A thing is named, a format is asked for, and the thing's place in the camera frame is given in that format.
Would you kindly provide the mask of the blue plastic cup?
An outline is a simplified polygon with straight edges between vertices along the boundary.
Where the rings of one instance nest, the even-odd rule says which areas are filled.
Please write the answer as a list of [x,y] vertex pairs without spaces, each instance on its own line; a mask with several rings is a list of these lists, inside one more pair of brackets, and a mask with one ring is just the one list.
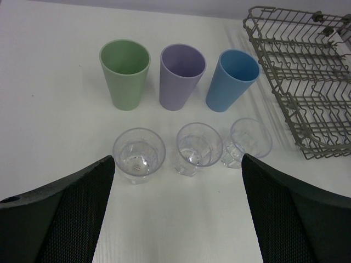
[[222,52],[206,95],[207,106],[225,112],[259,78],[260,72],[257,60],[246,52]]

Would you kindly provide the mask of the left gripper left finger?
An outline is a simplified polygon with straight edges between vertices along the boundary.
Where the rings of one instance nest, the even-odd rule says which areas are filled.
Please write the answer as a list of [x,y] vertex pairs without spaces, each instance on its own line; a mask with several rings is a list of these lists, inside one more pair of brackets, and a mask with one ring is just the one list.
[[92,262],[115,162],[111,155],[1,201],[1,262]]

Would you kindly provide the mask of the purple plastic cup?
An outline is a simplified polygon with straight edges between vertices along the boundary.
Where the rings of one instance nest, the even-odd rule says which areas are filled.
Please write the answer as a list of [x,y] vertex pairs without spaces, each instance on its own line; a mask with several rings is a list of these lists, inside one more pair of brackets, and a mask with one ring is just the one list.
[[160,55],[159,102],[169,111],[178,111],[187,102],[206,70],[200,51],[187,44],[171,44]]

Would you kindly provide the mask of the green plastic cup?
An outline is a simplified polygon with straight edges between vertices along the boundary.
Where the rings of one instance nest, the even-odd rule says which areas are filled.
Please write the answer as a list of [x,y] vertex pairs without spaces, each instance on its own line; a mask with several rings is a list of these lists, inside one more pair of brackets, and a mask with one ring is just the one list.
[[136,41],[117,39],[101,48],[99,60],[113,105],[122,111],[135,109],[151,63],[149,51]]

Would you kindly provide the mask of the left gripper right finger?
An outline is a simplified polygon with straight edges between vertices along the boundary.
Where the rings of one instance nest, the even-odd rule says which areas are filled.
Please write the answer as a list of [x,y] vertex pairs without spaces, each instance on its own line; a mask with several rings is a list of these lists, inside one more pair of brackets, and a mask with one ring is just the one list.
[[350,198],[245,154],[242,178],[264,262],[350,262]]

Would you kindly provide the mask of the clear glass cup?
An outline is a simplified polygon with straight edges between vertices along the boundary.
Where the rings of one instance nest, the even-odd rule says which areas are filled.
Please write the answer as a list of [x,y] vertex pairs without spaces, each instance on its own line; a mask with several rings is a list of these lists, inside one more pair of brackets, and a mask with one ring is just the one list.
[[133,185],[148,182],[163,165],[166,147],[162,138],[148,128],[132,128],[114,142],[112,155],[121,175]]
[[236,120],[223,140],[221,162],[228,168],[240,169],[244,154],[258,159],[270,154],[273,140],[263,122],[253,118]]
[[201,122],[186,124],[176,136],[175,169],[181,175],[194,176],[216,164],[223,150],[222,138],[213,127]]

